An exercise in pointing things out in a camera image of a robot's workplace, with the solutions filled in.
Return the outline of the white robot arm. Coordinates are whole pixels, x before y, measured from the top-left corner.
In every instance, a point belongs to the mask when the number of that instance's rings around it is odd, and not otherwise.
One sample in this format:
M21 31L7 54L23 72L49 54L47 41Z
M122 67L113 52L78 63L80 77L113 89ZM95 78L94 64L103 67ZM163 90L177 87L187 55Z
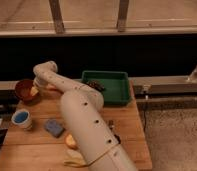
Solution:
M90 171L138 171L103 120L103 95L90 86L58 74L54 61L36 65L34 84L54 85L62 92L60 112Z

